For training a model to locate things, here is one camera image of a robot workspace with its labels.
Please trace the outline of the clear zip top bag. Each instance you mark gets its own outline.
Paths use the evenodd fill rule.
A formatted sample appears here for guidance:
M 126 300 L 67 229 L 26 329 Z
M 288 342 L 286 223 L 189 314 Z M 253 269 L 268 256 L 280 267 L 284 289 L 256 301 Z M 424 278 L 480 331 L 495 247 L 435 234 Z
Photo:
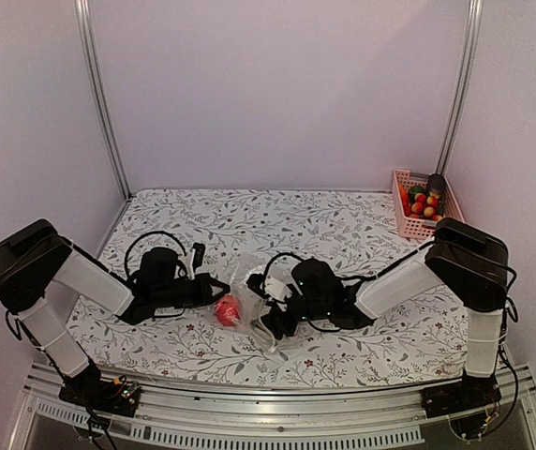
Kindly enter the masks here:
M 235 327 L 225 327 L 218 321 L 217 324 L 227 331 L 232 331 L 240 335 L 247 335 L 254 344 L 266 353 L 276 353 L 293 349 L 297 345 L 294 337 L 283 337 L 277 340 L 261 324 L 260 318 L 266 314 L 270 308 L 267 301 L 250 291 L 246 286 L 248 277 L 253 273 L 263 273 L 265 263 L 256 256 L 243 253 L 237 256 L 234 263 L 226 269 L 226 276 L 231 286 L 230 295 L 235 296 L 240 302 L 241 320 Z

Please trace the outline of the red fake apple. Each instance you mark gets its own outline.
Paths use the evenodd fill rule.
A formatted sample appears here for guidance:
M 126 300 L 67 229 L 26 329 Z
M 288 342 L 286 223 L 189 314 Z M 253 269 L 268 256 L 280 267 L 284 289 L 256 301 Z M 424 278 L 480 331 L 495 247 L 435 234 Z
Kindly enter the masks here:
M 241 320 L 240 302 L 230 294 L 224 295 L 215 307 L 218 322 L 225 327 L 235 327 Z

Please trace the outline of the green fake pepper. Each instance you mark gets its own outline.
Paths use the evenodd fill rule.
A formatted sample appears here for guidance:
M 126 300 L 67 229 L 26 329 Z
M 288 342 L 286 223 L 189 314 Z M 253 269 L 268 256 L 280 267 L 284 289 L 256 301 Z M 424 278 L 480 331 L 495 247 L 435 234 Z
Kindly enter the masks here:
M 425 194 L 426 189 L 421 186 L 414 186 L 409 189 L 409 195 L 411 197 L 415 197 L 417 194 Z

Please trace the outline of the dark purple fake eggplant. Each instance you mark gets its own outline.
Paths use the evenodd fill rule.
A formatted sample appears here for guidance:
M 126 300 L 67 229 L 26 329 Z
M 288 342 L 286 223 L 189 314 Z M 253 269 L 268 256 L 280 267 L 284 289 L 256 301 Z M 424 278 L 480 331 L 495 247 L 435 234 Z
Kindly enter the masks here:
M 429 197 L 440 200 L 446 191 L 447 182 L 440 173 L 432 173 L 428 177 L 426 192 Z

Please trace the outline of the red orange fake mango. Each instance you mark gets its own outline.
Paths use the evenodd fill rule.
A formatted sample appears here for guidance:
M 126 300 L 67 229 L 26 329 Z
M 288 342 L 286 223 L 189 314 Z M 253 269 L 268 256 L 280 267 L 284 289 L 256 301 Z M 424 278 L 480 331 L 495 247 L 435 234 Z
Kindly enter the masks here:
M 411 201 L 409 199 L 409 194 L 401 184 L 398 185 L 398 190 L 400 200 L 403 206 L 404 215 L 406 217 L 409 217 L 411 214 Z

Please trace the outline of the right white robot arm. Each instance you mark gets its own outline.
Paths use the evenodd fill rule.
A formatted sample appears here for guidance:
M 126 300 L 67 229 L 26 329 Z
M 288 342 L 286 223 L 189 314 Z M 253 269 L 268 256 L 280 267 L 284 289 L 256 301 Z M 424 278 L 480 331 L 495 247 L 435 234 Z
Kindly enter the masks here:
M 517 277 L 508 257 L 498 238 L 445 217 L 429 240 L 376 275 L 338 277 L 327 262 L 308 258 L 293 267 L 290 283 L 263 272 L 246 285 L 269 305 L 261 323 L 276 340 L 293 336 L 300 322 L 362 329 L 412 297 L 446 286 L 469 315 L 465 379 L 452 396 L 459 408 L 471 409 L 487 396 L 497 365 L 508 291 Z

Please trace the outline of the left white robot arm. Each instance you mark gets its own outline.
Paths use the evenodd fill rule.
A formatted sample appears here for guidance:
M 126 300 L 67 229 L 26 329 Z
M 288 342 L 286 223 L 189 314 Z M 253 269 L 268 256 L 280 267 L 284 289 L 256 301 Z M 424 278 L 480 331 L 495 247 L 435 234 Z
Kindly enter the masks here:
M 182 310 L 209 307 L 231 290 L 200 270 L 205 247 L 153 247 L 136 270 L 122 275 L 38 219 L 0 241 L 0 303 L 71 384 L 88 407 L 107 399 L 92 358 L 67 329 L 67 309 L 48 298 L 66 292 L 84 298 L 121 323 L 169 319 Z

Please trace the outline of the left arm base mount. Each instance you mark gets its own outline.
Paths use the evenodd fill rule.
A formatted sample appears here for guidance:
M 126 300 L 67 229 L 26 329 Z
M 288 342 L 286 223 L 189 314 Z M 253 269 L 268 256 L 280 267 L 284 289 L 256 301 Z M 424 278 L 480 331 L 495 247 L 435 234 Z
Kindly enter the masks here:
M 83 372 L 74 378 L 66 377 L 59 399 L 94 412 L 134 417 L 139 406 L 141 386 L 121 376 L 111 381 L 95 371 Z

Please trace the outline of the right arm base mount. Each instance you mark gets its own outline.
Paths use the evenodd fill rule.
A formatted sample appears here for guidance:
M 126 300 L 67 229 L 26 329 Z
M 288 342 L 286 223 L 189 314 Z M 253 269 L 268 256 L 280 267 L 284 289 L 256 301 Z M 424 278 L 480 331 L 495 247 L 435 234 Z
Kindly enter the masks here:
M 464 441 L 480 440 L 499 416 L 501 393 L 495 375 L 476 378 L 463 373 L 460 381 L 427 387 L 420 395 L 427 418 L 457 414 L 449 425 Z

